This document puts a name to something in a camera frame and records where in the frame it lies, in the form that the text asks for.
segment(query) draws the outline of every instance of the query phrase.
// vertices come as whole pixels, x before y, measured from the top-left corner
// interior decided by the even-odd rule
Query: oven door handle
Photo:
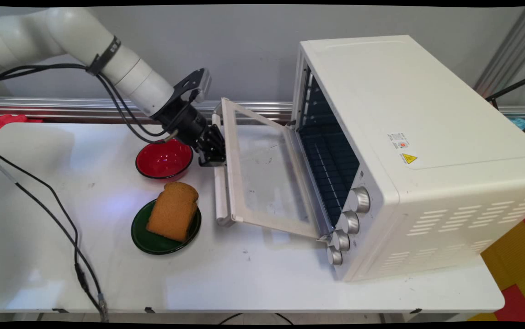
[[[221,103],[212,114],[212,124],[221,130]],[[214,194],[216,198],[216,222],[223,227],[230,227],[234,223],[228,215],[228,191],[226,188],[226,166],[214,167]]]

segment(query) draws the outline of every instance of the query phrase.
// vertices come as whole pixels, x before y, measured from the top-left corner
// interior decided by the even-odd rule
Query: red bowl
[[[153,179],[180,179],[193,160],[191,147],[171,139],[164,144],[148,144],[137,155],[137,170]]]

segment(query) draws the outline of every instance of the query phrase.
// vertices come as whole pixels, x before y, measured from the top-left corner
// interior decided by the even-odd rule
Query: green plate
[[[147,231],[147,223],[149,222],[149,217],[151,217],[155,202],[156,199],[145,204],[134,217],[133,225],[130,227],[130,235],[133,237],[134,244],[143,252],[152,255],[170,254],[187,246],[198,234],[199,227],[202,225],[202,213],[199,211],[199,208],[195,211],[195,215],[193,215],[192,222],[189,225],[187,241],[181,243]]]

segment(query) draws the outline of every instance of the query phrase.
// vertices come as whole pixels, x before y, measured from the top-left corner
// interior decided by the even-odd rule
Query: bread slice
[[[191,185],[180,181],[166,184],[164,191],[156,199],[147,231],[177,242],[185,242],[189,225],[198,208],[198,197],[198,192]]]

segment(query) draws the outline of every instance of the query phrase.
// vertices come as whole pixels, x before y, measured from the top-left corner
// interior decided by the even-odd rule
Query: white table
[[[198,236],[174,254],[144,254],[131,240],[131,221],[163,184],[135,169],[143,145],[125,125],[10,123],[0,131],[0,154],[56,189],[110,312],[476,313],[504,304],[480,257],[461,267],[344,283],[334,279],[319,242],[248,224],[219,227],[213,169],[199,167],[197,156],[181,181],[200,195]],[[45,187],[11,172],[69,226]],[[47,213],[0,173],[0,312],[95,312],[76,279],[73,253]]]

